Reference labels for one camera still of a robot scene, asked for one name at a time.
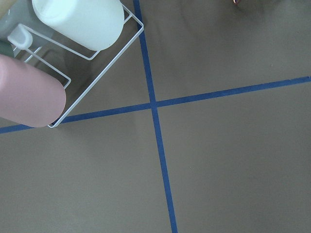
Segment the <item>pink cup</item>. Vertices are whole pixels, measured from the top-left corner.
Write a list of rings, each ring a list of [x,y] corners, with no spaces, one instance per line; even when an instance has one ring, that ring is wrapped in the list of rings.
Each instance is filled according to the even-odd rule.
[[[63,85],[15,58],[0,56],[0,117],[30,127],[56,121],[66,105]]]

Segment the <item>white cup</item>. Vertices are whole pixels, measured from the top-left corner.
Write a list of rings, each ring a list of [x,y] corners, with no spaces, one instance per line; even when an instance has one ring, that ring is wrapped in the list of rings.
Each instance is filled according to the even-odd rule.
[[[32,6],[44,24],[89,50],[107,49],[123,30],[119,0],[33,0]]]

